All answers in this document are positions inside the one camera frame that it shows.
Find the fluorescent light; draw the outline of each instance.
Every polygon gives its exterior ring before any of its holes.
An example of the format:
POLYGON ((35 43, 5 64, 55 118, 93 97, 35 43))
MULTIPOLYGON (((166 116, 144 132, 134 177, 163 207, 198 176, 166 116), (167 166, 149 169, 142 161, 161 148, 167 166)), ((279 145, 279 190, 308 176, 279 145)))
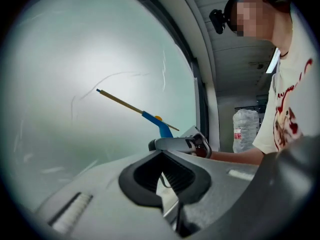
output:
POLYGON ((276 65, 278 63, 279 57, 280 57, 280 50, 278 48, 276 48, 275 52, 274 52, 274 55, 272 57, 272 60, 271 60, 271 62, 269 64, 269 67, 266 70, 267 74, 271 74, 274 71, 274 69, 275 69, 275 67, 276 67, 276 65))

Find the yellow knob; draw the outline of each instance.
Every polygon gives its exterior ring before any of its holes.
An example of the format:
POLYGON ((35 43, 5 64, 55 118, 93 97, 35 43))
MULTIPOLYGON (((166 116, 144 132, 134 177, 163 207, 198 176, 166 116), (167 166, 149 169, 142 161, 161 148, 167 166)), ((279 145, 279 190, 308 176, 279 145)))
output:
POLYGON ((162 118, 160 116, 158 116, 158 115, 156 115, 155 118, 160 120, 160 121, 162 121, 162 118))

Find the blue plastic handle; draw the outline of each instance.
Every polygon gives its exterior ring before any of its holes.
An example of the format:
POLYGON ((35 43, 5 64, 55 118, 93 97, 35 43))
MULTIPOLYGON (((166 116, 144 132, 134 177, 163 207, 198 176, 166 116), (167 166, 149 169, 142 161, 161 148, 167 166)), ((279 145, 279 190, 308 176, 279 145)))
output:
POLYGON ((173 138, 174 137, 169 129, 169 126, 166 125, 164 122, 156 119, 153 115, 147 113, 146 111, 142 111, 142 116, 145 119, 148 119, 150 122, 154 123, 155 125, 157 125, 159 127, 161 138, 173 138))

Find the curved window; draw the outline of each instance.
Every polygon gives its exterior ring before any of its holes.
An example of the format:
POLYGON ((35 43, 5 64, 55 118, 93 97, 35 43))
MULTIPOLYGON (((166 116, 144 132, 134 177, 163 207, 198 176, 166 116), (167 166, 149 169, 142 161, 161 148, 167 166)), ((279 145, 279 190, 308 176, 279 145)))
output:
POLYGON ((8 182, 34 211, 89 168, 146 154, 159 129, 96 89, 196 125, 194 77, 160 22, 137 0, 39 0, 1 55, 2 145, 8 182))

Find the scratch on glass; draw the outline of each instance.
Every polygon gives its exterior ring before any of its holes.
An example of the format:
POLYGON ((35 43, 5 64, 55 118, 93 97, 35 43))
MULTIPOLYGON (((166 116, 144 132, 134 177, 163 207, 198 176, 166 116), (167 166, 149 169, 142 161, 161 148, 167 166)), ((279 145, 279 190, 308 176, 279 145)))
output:
POLYGON ((21 120, 21 124, 20 124, 20 140, 22 140, 22 132, 23 132, 23 129, 24 129, 24 121, 25 121, 25 119, 22 119, 21 120))
POLYGON ((73 96, 71 100, 71 125, 73 124, 74 121, 74 101, 75 101, 76 96, 73 96))
POLYGON ((162 50, 163 53, 163 68, 162 68, 162 75, 163 75, 163 87, 162 87, 162 92, 165 91, 165 87, 166 87, 166 78, 165 78, 165 73, 166 73, 166 53, 165 53, 165 49, 163 48, 162 50))
POLYGON ((56 173, 56 172, 62 171, 64 169, 65 169, 64 167, 59 166, 59 167, 53 167, 53 168, 49 168, 49 169, 43 169, 41 172, 43 174, 52 174, 52 173, 56 173))
POLYGON ((20 24, 18 24, 16 27, 18 28, 18 27, 20 27, 20 26, 23 26, 23 25, 27 24, 28 22, 31 22, 31 21, 33 21, 34 19, 38 18, 38 17, 41 17, 42 15, 43 15, 43 13, 40 13, 40 14, 32 17, 32 18, 27 18, 27 19, 25 19, 24 21, 22 21, 20 24))
POLYGON ((86 168, 84 168, 82 171, 80 171, 77 176, 75 176, 75 178, 79 177, 80 175, 84 174, 86 171, 88 171, 90 168, 92 168, 96 163, 98 162, 98 160, 93 161, 92 163, 90 163, 86 168))
POLYGON ((114 73, 114 74, 111 74, 111 75, 106 76, 105 78, 103 78, 102 80, 100 80, 99 82, 97 82, 97 83, 95 84, 95 86, 92 87, 91 90, 89 90, 85 95, 83 95, 83 96, 79 99, 79 101, 83 100, 83 99, 84 99, 85 97, 87 97, 90 93, 92 93, 92 91, 95 90, 95 89, 97 88, 97 86, 98 86, 99 84, 101 84, 104 80, 107 80, 108 78, 113 77, 113 76, 116 76, 116 75, 120 75, 120 74, 132 74, 132 73, 137 73, 137 72, 134 72, 134 71, 119 72, 119 73, 114 73))
POLYGON ((19 135, 17 134, 17 135, 15 136, 15 139, 14 139, 13 153, 16 152, 17 147, 18 147, 18 143, 19 143, 19 135))

